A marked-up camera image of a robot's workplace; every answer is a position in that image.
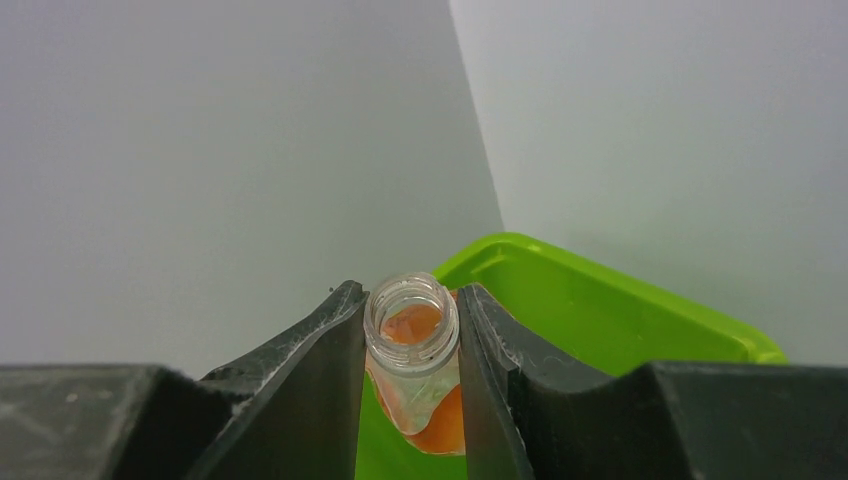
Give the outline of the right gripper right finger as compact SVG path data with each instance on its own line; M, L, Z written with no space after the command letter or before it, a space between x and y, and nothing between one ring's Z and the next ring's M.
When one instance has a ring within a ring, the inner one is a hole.
M651 361L611 376L463 287L471 479L843 479L847 372Z

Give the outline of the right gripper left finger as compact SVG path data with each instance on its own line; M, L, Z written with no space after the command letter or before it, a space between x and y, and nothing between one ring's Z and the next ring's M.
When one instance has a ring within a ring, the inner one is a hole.
M5 479L350 479L366 291L192 379L155 364L5 365Z

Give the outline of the green plastic bin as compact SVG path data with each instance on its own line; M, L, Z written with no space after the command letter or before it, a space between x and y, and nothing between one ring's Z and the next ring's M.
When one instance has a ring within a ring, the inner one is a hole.
M532 237L498 233L424 270L449 289L480 283L520 323L605 373L654 359L786 364L752 326ZM410 444L363 387L354 479L466 479L459 455Z

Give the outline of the orange tea bottle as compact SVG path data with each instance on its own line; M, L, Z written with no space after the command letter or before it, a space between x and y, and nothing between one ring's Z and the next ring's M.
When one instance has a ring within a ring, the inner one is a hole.
M432 455L465 453L456 293L426 272L391 277L369 294L365 369L399 434Z

